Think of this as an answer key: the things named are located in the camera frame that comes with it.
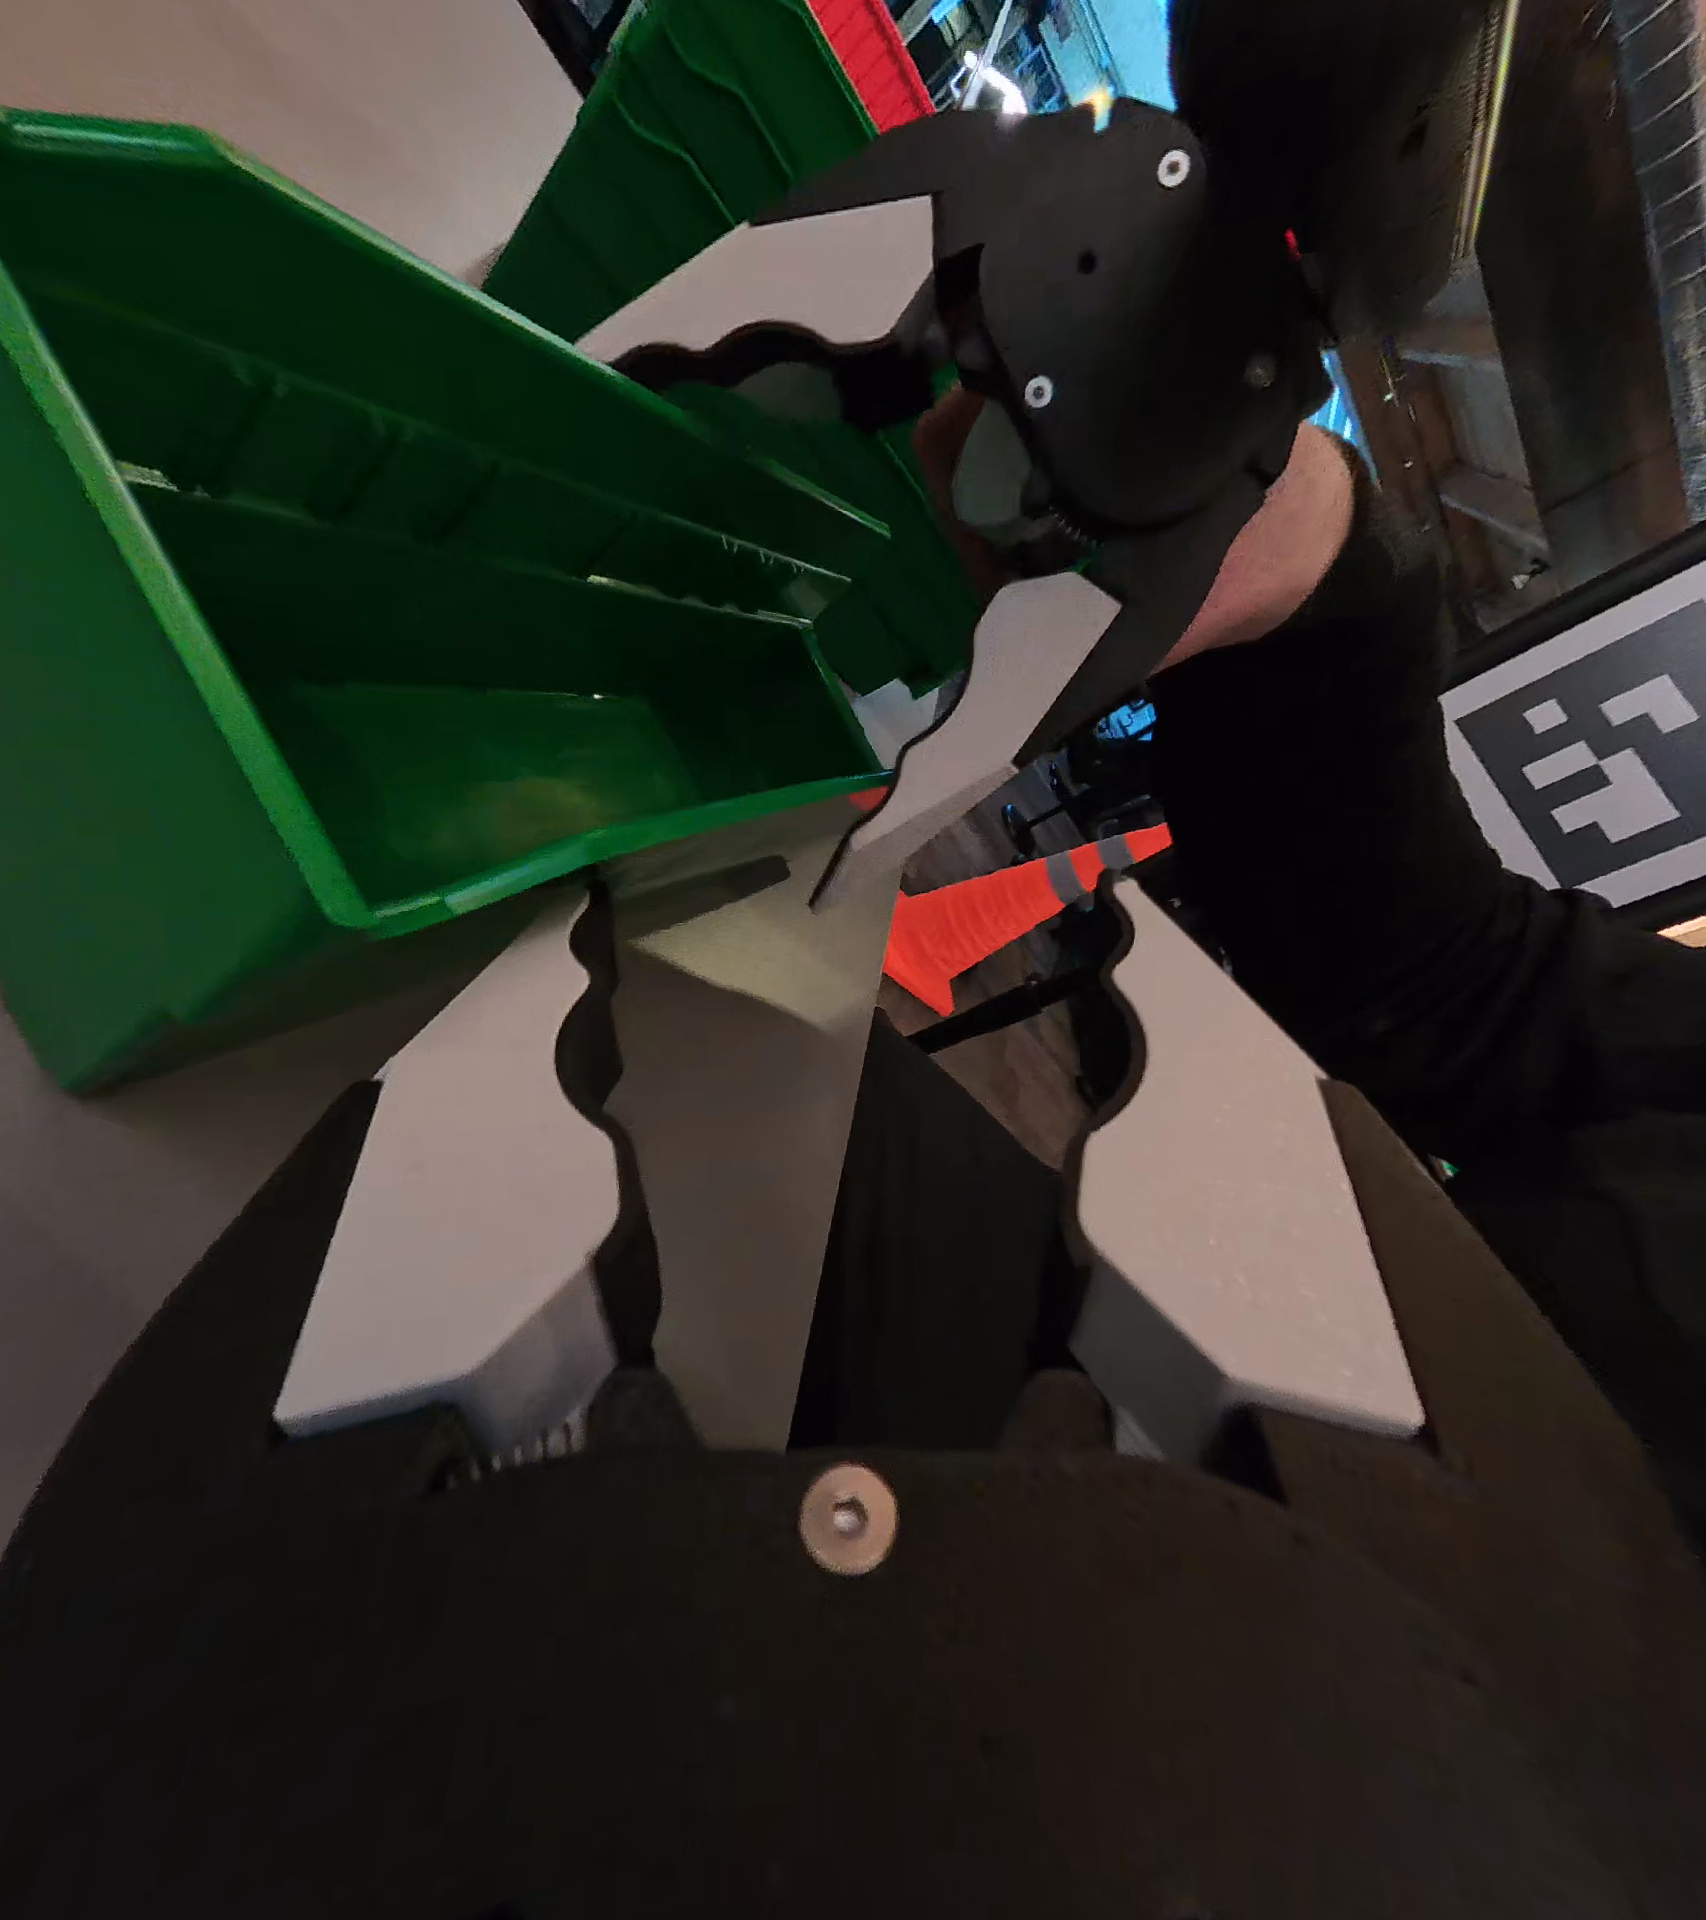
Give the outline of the green plastic bin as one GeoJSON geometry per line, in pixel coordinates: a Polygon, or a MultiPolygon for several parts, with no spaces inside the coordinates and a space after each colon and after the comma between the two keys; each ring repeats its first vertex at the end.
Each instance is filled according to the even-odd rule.
{"type": "Polygon", "coordinates": [[[212,135],[0,109],[0,996],[103,1093],[845,799],[912,433],[651,396],[212,135]]]}

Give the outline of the orange traffic cone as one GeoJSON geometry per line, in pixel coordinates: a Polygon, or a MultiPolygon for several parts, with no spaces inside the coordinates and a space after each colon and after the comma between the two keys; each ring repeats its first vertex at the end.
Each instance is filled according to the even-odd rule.
{"type": "Polygon", "coordinates": [[[1168,853],[1165,824],[1109,834],[1050,856],[925,892],[898,892],[882,976],[939,1018],[956,1015],[956,980],[1074,908],[1089,906],[1109,872],[1168,853]]]}

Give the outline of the stack of nested green bins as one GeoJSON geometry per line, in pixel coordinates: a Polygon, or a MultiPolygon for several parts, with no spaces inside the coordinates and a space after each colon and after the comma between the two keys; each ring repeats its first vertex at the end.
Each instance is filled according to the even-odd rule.
{"type": "Polygon", "coordinates": [[[809,4],[633,4],[482,292],[576,342],[876,132],[809,4]]]}

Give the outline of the silver ventilation duct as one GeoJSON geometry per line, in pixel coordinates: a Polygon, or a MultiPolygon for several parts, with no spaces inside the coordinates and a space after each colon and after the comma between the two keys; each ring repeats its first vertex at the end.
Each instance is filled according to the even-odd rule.
{"type": "Polygon", "coordinates": [[[1613,3],[1624,110],[1680,486],[1706,520],[1706,3],[1613,3]]]}

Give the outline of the person's right hand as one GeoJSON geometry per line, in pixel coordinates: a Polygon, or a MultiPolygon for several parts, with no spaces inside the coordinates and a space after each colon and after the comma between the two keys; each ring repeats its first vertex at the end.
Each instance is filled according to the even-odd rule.
{"type": "Polygon", "coordinates": [[[1360,493],[1352,447],[1319,426],[1299,426],[1285,466],[1234,537],[1199,610],[1159,671],[1259,642],[1285,626],[1345,548],[1360,493]]]}

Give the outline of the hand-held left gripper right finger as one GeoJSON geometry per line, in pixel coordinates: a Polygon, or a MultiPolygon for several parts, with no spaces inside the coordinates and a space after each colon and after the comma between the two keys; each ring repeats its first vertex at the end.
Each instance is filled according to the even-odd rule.
{"type": "Polygon", "coordinates": [[[1413,1439],[1426,1410],[1319,1069],[1137,883],[1107,991],[1130,1078],[1079,1146],[1072,1354],[1125,1453],[1198,1464],[1240,1410],[1413,1439]]]}

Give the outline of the framed marker tag board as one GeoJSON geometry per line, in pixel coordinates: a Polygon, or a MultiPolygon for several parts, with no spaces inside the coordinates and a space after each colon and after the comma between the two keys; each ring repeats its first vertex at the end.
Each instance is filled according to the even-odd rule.
{"type": "Polygon", "coordinates": [[[1706,520],[1501,631],[1439,713],[1511,875],[1645,931],[1706,916],[1706,520]]]}

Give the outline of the person's right forearm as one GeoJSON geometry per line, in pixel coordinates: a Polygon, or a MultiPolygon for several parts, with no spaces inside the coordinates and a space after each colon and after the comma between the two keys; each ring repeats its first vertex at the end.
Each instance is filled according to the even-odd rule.
{"type": "Polygon", "coordinates": [[[1706,953],[1500,865],[1446,761],[1439,573],[1352,458],[1353,530],[1306,604],[1154,684],[1178,896],[1420,1154],[1706,1117],[1706,953]]]}

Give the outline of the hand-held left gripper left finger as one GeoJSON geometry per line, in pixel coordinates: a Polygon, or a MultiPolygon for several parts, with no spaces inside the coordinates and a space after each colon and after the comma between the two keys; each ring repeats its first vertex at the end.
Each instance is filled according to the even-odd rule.
{"type": "Polygon", "coordinates": [[[597,1264],[644,1225],[606,1122],[609,912],[571,886],[378,1072],[275,1427],[427,1409],[483,1453],[545,1453],[617,1363],[597,1264]]]}

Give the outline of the red ribbed crate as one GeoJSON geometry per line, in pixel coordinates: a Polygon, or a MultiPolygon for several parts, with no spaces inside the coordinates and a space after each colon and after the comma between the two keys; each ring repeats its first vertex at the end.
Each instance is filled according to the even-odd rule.
{"type": "Polygon", "coordinates": [[[935,113],[887,3],[806,3],[876,132],[935,113]]]}

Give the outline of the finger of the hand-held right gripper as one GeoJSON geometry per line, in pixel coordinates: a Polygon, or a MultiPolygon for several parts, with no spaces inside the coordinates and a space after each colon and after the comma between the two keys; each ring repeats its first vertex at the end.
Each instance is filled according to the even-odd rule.
{"type": "Polygon", "coordinates": [[[727,396],[800,426],[886,430],[943,361],[935,199],[744,222],[576,340],[659,396],[727,396]]]}
{"type": "Polygon", "coordinates": [[[1118,599],[1078,573],[997,590],[956,703],[900,750],[882,802],[843,836],[809,908],[895,883],[916,853],[1010,781],[1119,612],[1118,599]]]}

